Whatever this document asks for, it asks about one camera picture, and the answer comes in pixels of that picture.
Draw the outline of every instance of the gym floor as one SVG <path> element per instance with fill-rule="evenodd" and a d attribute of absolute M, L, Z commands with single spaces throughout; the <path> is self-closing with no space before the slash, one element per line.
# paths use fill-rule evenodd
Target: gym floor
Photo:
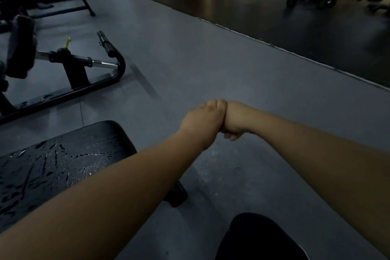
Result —
<path fill-rule="evenodd" d="M 286 0 L 154 1 L 390 87 L 390 20 L 369 14 L 367 0 L 337 0 L 324 11 L 305 2 L 289 9 Z"/>
<path fill-rule="evenodd" d="M 70 36 L 74 54 L 106 60 L 96 35 L 102 30 L 124 54 L 126 74 L 118 84 L 0 126 L 1 155 L 102 120 L 117 121 L 141 150 L 172 134 L 190 108 L 220 97 L 388 149 L 384 89 L 151 0 L 88 2 L 96 17 L 79 11 L 39 20 L 39 50 L 56 50 Z M 0 35 L 0 59 L 7 38 Z M 6 95 L 16 104 L 68 86 L 61 68 L 36 61 Z M 145 80 L 136 79 L 136 69 Z M 214 259 L 241 212 L 272 218 L 313 260 L 386 259 L 252 135 L 233 144 L 218 136 L 181 182 L 188 200 L 178 208 L 162 202 L 118 259 Z"/>

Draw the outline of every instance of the black rubber floor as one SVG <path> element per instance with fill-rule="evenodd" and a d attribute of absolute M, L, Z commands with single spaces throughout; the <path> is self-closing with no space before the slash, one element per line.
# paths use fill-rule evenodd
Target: black rubber floor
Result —
<path fill-rule="evenodd" d="M 369 14 L 367 0 L 323 11 L 305 2 L 289 9 L 286 0 L 154 1 L 390 87 L 390 19 Z"/>

